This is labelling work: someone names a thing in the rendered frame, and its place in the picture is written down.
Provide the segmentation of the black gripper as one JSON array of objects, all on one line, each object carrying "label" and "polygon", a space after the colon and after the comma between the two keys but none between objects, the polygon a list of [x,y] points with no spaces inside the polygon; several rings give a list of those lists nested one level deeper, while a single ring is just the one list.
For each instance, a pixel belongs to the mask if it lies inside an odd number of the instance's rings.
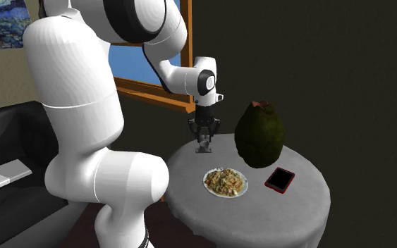
[{"label": "black gripper", "polygon": [[221,121],[214,118],[213,106],[200,106],[197,105],[195,108],[195,119],[188,120],[188,127],[196,140],[199,140],[200,126],[208,126],[209,140],[218,133],[218,129],[221,125]]}]

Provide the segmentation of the small grey metal object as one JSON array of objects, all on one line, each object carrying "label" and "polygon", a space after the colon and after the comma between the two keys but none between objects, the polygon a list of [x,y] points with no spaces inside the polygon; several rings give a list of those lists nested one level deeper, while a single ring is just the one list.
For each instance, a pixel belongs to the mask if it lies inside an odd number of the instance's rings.
[{"label": "small grey metal object", "polygon": [[209,147],[210,145],[210,135],[199,135],[197,138],[197,142],[199,147],[195,149],[196,153],[211,153],[212,149]]}]

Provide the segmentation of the dark green vase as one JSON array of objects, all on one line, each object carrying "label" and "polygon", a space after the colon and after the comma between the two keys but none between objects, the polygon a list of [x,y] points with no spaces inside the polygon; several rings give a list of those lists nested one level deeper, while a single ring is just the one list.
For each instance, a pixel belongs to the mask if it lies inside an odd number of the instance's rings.
[{"label": "dark green vase", "polygon": [[286,129],[268,101],[251,101],[234,132],[238,155],[251,168],[275,163],[283,149]]}]

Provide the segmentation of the white plate of noodles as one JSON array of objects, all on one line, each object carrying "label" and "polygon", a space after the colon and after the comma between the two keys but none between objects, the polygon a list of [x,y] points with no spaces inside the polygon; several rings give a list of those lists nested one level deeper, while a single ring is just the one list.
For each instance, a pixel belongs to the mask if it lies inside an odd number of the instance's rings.
[{"label": "white plate of noodles", "polygon": [[202,179],[204,188],[216,197],[234,199],[248,190],[248,180],[232,168],[213,168]]}]

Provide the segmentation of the wooden framed window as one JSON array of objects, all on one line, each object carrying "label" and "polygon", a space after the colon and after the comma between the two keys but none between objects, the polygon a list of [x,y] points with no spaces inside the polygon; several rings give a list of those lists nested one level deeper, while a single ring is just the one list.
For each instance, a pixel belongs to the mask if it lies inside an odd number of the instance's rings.
[{"label": "wooden framed window", "polygon": [[[185,46],[181,50],[181,66],[193,65],[193,0],[179,0],[181,15],[188,31]],[[169,94],[161,85],[141,82],[122,77],[114,77],[118,92],[150,104],[163,106],[176,111],[192,113],[195,111],[193,97],[182,94]]]}]

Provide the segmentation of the red tablet with black screen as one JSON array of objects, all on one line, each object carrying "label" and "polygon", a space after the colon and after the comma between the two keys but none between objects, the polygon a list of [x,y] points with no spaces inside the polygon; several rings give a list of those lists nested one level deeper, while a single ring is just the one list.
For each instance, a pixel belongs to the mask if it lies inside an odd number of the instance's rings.
[{"label": "red tablet with black screen", "polygon": [[264,182],[264,185],[280,194],[284,194],[295,177],[295,173],[277,167]]}]

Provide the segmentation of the round grey table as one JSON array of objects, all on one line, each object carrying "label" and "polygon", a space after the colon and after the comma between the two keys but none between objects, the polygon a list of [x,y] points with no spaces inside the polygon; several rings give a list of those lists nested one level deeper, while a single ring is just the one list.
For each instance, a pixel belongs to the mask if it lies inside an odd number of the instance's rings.
[{"label": "round grey table", "polygon": [[[319,170],[284,147],[276,163],[249,167],[238,155],[232,134],[215,135],[211,153],[196,153],[195,141],[168,160],[169,186],[164,195],[172,214],[192,232],[218,248],[317,248],[331,206],[329,187]],[[284,194],[264,185],[277,168],[295,173]],[[248,180],[240,197],[209,193],[203,176],[213,168],[232,168]]]}]

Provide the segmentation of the black sofa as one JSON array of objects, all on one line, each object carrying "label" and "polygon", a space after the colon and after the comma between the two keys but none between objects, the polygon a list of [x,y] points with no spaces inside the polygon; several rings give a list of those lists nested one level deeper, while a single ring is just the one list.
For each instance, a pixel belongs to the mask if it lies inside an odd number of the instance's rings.
[{"label": "black sofa", "polygon": [[47,191],[45,170],[57,153],[39,102],[0,108],[0,248],[59,248],[85,209]]}]

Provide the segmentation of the blue landscape wall painting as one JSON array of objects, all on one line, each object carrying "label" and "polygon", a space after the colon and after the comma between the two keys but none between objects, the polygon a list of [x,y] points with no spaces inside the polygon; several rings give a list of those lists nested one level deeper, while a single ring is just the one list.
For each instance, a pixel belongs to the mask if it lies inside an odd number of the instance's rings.
[{"label": "blue landscape wall painting", "polygon": [[0,0],[0,49],[23,48],[23,33],[30,23],[25,0]]}]

